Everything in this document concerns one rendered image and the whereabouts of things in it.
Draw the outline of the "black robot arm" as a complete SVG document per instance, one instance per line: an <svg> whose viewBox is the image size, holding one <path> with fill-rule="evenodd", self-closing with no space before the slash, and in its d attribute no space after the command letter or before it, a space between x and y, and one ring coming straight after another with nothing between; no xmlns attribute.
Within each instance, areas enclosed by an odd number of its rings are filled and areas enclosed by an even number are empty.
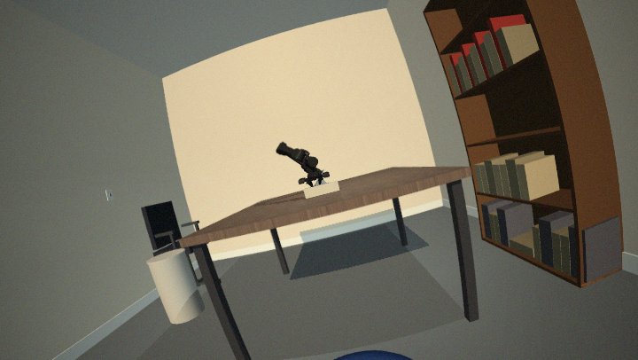
<svg viewBox="0 0 638 360"><path fill-rule="evenodd" d="M307 172L307 179L309 182L315 181L317 177L319 177L323 172L319 168L313 168L313 171L307 171L307 168L317 166L318 159L316 157L309 156L309 151L305 149L293 149L290 146L287 146L286 143L282 142L277 147L276 152L283 156L288 156L292 160L299 163L301 165L301 168L304 169L305 172Z"/></svg>

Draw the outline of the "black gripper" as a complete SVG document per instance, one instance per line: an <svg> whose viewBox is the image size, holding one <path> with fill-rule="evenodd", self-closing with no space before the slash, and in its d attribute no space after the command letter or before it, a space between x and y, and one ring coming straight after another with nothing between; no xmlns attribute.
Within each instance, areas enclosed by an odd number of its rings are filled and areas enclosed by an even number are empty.
<svg viewBox="0 0 638 360"><path fill-rule="evenodd" d="M313 168L315 168L315 169L316 169L316 167L309 167L309 168L307 168L307 171L313 171ZM321 182L322 182L322 180L323 180L323 177L324 177L324 178L326 178L326 177L329 177L329 176L330 176L330 174L329 174L329 172L327 171L327 172L323 172L323 173L322 173L319 177L317 177L317 178L318 178L318 183L319 183L319 185L321 184ZM306 182L306 183L307 183L307 184L309 184L311 187L313 187L312 181L311 181L311 182L309 182L309 181L308 181L308 179L307 179L307 178L305 178L305 177L303 177L303 178L299 179L299 181L298 181L298 182L299 182L299 184L304 184L304 183Z"/></svg>

